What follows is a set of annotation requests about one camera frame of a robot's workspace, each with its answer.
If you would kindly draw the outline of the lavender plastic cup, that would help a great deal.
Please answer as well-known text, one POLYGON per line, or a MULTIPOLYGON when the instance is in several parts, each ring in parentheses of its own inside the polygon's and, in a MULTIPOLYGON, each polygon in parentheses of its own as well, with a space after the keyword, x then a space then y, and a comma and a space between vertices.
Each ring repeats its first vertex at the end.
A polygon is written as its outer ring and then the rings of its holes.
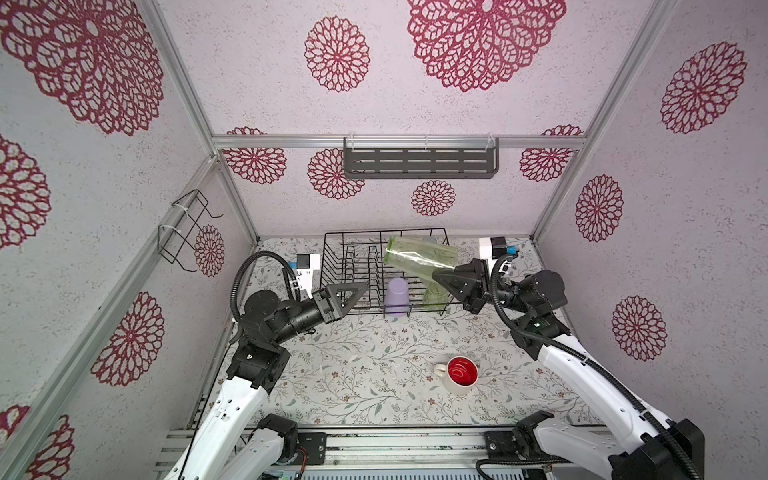
POLYGON ((399 317, 406 315, 410 309, 409 284, 402 277, 391 279, 387 285, 384 300, 384 313, 399 317))

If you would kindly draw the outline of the red and cream mug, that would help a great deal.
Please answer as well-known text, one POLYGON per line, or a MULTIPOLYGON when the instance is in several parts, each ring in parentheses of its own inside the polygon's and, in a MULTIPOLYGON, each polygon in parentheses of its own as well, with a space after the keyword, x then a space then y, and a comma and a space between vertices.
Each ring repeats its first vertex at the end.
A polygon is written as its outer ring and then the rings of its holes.
POLYGON ((468 394, 479 380, 479 369, 469 358, 457 356, 446 363, 436 364, 433 373, 451 394, 468 394))

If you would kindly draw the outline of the tall green glass tumbler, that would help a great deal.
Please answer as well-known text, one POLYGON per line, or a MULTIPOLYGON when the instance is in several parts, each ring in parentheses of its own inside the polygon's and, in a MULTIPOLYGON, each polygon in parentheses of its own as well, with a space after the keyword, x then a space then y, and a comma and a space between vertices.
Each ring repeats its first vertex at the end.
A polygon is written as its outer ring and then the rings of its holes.
POLYGON ((436 270, 458 266, 459 256, 460 250, 452 245, 392 236, 385 249, 384 264, 430 283, 436 270))

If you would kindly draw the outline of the black wire dish rack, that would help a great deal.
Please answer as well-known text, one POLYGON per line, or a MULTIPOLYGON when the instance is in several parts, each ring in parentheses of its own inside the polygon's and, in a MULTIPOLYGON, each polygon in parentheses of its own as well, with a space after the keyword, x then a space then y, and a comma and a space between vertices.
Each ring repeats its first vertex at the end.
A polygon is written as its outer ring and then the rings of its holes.
POLYGON ((392 236, 419 238, 428 242, 450 245, 443 228, 408 228, 401 230, 336 231, 324 235, 320 284, 367 282, 368 292, 352 308, 353 315, 386 315, 384 300, 387 285, 395 277, 404 278, 409 284, 410 309, 407 316, 416 313, 442 315, 456 300, 451 298, 443 312, 427 312, 421 306, 426 283, 384 264, 387 243, 392 236))

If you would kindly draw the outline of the short green glass cup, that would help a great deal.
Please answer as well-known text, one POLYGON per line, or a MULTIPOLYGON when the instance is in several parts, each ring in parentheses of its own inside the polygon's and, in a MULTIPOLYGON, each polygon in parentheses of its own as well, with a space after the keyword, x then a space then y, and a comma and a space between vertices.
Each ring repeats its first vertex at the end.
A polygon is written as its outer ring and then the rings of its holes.
POLYGON ((426 286, 421 306, 427 312, 443 312, 451 301, 451 294, 436 282, 426 286))

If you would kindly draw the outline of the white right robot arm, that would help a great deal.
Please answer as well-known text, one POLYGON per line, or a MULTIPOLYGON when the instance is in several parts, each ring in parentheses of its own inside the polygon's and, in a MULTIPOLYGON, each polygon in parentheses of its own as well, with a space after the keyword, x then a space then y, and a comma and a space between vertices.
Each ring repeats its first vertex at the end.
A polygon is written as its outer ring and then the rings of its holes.
POLYGON ((558 273, 506 279, 502 269, 513 258, 505 254, 492 266, 474 259, 436 269, 432 278, 470 311, 492 304, 514 343, 564 380, 609 432, 599 435, 540 410, 510 430, 486 434, 487 456, 476 462, 477 473, 486 478, 484 466, 503 465, 547 474, 573 464, 602 479, 704 478, 703 432, 643 401, 587 353, 554 314, 567 303, 558 273))

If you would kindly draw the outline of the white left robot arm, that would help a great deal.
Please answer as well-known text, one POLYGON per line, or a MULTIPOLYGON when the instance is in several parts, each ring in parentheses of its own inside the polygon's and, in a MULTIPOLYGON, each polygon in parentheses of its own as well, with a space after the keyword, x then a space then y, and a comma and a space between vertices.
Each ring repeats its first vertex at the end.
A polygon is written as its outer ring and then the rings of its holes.
POLYGON ((294 461, 299 450, 297 423, 276 414, 259 421, 242 451, 234 449, 289 362, 283 343, 343 319, 368 287, 366 282, 330 284, 302 301, 281 300, 271 290, 251 294, 238 321, 243 337, 227 368, 227 379, 166 477, 259 479, 273 465, 294 461))

